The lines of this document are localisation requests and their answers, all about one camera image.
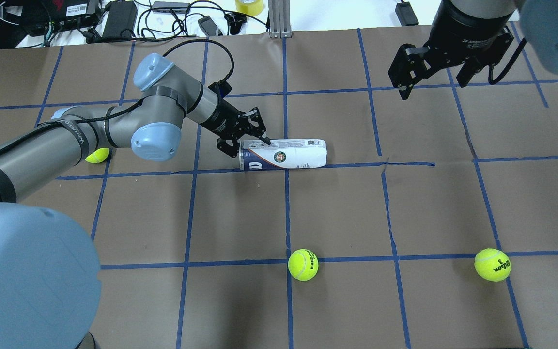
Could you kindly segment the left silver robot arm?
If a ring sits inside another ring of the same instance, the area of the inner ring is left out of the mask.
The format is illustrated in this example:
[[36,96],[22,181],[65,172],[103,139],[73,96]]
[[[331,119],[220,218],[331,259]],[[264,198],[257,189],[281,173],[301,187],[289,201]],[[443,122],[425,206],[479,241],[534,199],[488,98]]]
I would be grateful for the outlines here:
[[137,101],[62,108],[0,145],[0,349],[98,347],[91,330],[101,262],[90,220],[102,188],[97,170],[74,177],[93,152],[168,162],[187,122],[214,134],[232,158],[242,137],[270,144],[257,108],[242,112],[227,102],[233,71],[206,85],[167,53],[151,53],[133,76]]

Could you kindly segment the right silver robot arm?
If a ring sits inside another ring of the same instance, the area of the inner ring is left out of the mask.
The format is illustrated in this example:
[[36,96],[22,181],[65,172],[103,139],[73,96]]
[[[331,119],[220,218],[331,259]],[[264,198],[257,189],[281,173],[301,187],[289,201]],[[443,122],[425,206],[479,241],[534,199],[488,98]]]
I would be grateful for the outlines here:
[[443,0],[427,42],[401,45],[388,75],[403,100],[419,82],[455,66],[462,88],[485,68],[494,85],[527,44],[558,75],[558,0]]

